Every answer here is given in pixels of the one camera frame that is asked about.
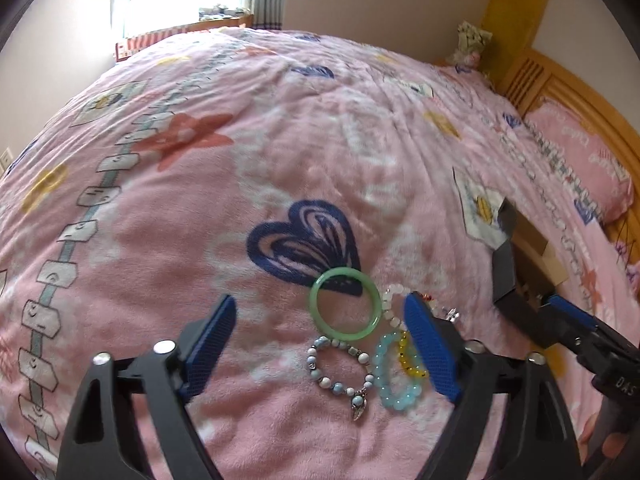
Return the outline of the black cardboard jewelry box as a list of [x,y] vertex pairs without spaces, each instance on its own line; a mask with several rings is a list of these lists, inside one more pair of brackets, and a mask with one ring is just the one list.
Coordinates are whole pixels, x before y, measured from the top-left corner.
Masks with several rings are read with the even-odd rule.
[[506,240],[492,253],[494,306],[512,323],[532,325],[541,298],[568,280],[554,246],[508,200],[498,211]]

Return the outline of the silver pearl earring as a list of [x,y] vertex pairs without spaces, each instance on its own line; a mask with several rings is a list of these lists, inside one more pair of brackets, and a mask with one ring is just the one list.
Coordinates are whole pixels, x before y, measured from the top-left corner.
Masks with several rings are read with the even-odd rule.
[[455,308],[449,309],[445,314],[445,320],[450,323],[457,322],[459,318],[460,318],[460,312]]

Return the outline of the pink pillow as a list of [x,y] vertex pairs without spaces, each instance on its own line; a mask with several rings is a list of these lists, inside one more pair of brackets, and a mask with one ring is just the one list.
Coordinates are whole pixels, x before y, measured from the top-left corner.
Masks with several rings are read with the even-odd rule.
[[586,221],[607,224],[626,214],[634,202],[631,174],[575,113],[544,100],[525,115],[524,122]]

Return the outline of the green jade bangle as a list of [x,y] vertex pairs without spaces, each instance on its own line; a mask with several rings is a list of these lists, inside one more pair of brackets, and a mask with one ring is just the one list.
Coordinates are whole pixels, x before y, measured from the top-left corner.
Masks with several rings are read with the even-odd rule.
[[322,335],[355,342],[369,337],[382,318],[378,288],[360,270],[339,266],[314,280],[308,311]]

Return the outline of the pink patterned bed blanket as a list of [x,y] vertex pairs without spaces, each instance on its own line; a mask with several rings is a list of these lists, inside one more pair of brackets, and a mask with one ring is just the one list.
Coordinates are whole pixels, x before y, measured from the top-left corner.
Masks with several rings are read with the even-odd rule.
[[387,352],[396,411],[353,420],[306,353],[314,280],[349,266],[492,351],[532,346],[492,303],[488,218],[510,200],[561,292],[630,339],[639,305],[514,107],[480,76],[365,44],[229,28],[169,38],[68,102],[1,180],[1,426],[52,479],[91,359],[137,356],[222,295],[238,324],[190,414],[228,479],[412,479],[449,414]]

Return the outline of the wooden headboard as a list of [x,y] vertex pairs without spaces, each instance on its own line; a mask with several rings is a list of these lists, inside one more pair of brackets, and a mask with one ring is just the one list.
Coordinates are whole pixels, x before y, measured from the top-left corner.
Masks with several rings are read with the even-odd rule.
[[589,87],[559,63],[532,48],[521,51],[497,91],[522,115],[534,110],[544,98],[562,104],[585,124],[585,129],[602,139],[617,160],[630,173],[634,184],[634,202],[603,231],[612,242],[622,240],[628,247],[631,263],[639,261],[639,133],[596,90]]

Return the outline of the wooden windowsill shelf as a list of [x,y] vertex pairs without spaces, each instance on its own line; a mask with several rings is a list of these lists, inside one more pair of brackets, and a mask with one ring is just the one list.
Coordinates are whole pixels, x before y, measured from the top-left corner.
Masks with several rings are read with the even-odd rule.
[[115,44],[115,61],[117,63],[126,61],[131,55],[134,55],[153,44],[167,39],[171,36],[180,34],[192,34],[192,32],[208,32],[209,30],[225,27],[252,27],[254,22],[254,14],[242,14],[239,16],[217,16],[214,20],[205,20],[196,23],[178,25],[174,27],[153,30],[145,34],[127,37],[118,40]]

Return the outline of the white wall socket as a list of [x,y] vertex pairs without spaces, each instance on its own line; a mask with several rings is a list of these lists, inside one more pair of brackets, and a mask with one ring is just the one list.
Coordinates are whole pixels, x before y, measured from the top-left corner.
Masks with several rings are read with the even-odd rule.
[[11,150],[9,148],[5,148],[2,153],[0,154],[0,167],[1,170],[7,170],[9,168],[9,166],[11,166],[12,162],[13,162],[13,154],[11,152]]

